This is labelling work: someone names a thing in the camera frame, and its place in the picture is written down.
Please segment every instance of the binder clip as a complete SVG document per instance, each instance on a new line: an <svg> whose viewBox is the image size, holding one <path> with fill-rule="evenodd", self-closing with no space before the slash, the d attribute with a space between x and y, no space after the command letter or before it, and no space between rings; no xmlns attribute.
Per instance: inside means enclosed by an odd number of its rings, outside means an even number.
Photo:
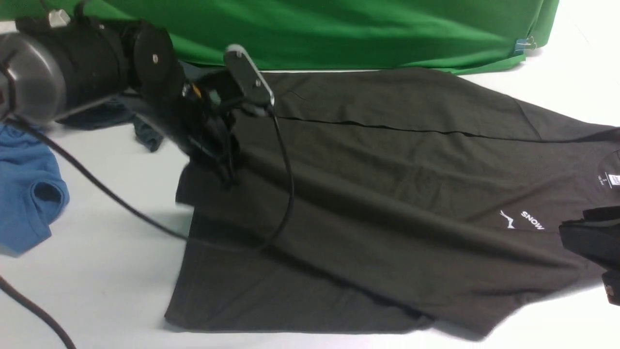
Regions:
<svg viewBox="0 0 620 349"><path fill-rule="evenodd" d="M521 55L526 50L535 50L538 48L538 45L534 41L534 37L528 37L527 39L519 39L515 43L515 51L513 55Z"/></svg>

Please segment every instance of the white table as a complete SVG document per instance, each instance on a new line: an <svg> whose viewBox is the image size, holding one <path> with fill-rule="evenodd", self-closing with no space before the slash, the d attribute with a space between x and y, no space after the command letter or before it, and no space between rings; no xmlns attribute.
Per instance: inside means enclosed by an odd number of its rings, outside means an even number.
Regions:
<svg viewBox="0 0 620 349"><path fill-rule="evenodd" d="M576 119L620 125L620 53L616 0L566 0L551 42L517 69L465 78ZM186 157L167 142L149 154L131 126L55 132L53 138L131 204L187 231L191 210L174 202ZM63 159L71 203L52 238L20 258L0 253L0 272L68 331L78 348L528 348L617 346L620 308L602 286L526 306L484 341L449 325L408 335L203 334L165 324L184 242L134 218ZM55 349L62 344L31 313L0 294L0 348Z"/></svg>

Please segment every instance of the blue t-shirt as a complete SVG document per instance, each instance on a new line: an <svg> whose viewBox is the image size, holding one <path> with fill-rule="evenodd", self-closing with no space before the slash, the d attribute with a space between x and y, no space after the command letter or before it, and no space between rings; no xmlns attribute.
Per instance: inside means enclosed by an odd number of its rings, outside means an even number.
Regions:
<svg viewBox="0 0 620 349"><path fill-rule="evenodd" d="M0 245L23 253L50 237L49 225L69 202L50 149L0 124Z"/></svg>

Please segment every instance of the black t-shirt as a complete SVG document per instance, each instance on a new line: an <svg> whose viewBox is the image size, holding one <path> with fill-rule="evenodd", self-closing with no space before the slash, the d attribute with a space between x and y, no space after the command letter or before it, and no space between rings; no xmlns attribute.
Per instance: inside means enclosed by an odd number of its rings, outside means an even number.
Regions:
<svg viewBox="0 0 620 349"><path fill-rule="evenodd" d="M620 201L620 133L466 80L408 68L267 74L296 202L273 249L189 243L169 322L202 330L401 332L429 319L488 334L599 267L557 228ZM265 237L288 199L272 123L239 116L241 184L191 163L190 234Z"/></svg>

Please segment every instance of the green backdrop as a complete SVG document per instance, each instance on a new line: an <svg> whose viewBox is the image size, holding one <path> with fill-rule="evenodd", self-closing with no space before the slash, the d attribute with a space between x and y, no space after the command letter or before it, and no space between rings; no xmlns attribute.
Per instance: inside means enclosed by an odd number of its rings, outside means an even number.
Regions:
<svg viewBox="0 0 620 349"><path fill-rule="evenodd" d="M181 59L221 65L230 43L259 68L424 66L454 73L511 68L515 41L547 43L559 0L93 0L88 14L144 18L170 32ZM78 0L47 0L72 11ZM43 14L0 0L0 17Z"/></svg>

